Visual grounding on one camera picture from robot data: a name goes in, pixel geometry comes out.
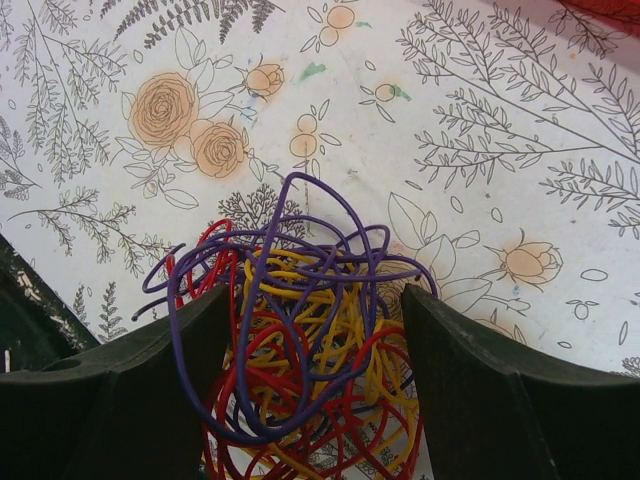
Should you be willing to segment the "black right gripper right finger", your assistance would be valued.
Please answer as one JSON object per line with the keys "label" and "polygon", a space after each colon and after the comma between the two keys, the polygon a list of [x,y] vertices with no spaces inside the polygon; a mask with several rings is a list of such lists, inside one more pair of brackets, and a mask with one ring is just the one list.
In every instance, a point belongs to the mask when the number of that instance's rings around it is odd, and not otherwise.
{"label": "black right gripper right finger", "polygon": [[409,285],[402,314],[438,479],[635,479],[639,382],[546,355]]}

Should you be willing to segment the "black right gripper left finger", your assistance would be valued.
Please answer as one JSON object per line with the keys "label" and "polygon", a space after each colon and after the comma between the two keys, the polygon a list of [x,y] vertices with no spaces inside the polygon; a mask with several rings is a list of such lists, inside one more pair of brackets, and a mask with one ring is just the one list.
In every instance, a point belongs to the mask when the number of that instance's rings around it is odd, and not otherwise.
{"label": "black right gripper left finger", "polygon": [[201,420],[167,319],[58,360],[1,372],[5,479],[194,479]]}

